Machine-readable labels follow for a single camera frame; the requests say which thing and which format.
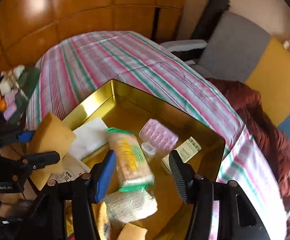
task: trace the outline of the plastic bag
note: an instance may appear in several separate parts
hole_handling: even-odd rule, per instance
[[[128,131],[108,128],[109,145],[116,153],[119,191],[145,191],[154,184],[154,175],[144,157],[136,136]]]
[[[157,201],[146,191],[116,191],[104,198],[108,218],[115,225],[144,219],[157,211]]]

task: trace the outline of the packaged bread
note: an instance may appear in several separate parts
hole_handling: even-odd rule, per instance
[[[108,128],[109,145],[116,153],[119,191],[145,191],[154,184],[154,175],[144,157],[136,136],[128,131]]]

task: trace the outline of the striped tablecloth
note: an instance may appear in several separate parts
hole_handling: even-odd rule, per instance
[[[163,47],[135,32],[92,32],[52,47],[36,64],[41,77],[26,114],[29,130],[48,112],[64,118],[110,79],[151,93],[190,114],[226,141],[218,182],[238,181],[272,240],[284,239],[286,215],[277,182],[246,125],[224,96]],[[217,205],[210,239],[216,239]]]

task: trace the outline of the gray cushion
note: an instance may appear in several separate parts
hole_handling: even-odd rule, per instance
[[[198,64],[215,78],[245,82],[269,40],[270,34],[255,23],[225,11]]]
[[[199,75],[201,75],[203,78],[215,78],[213,74],[211,74],[208,70],[203,68],[199,65],[190,65],[190,67],[195,70]]]

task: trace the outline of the brown cloth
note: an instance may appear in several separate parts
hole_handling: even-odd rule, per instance
[[[260,92],[238,81],[207,80],[218,88],[245,122],[278,181],[281,196],[290,196],[290,141],[262,110]]]

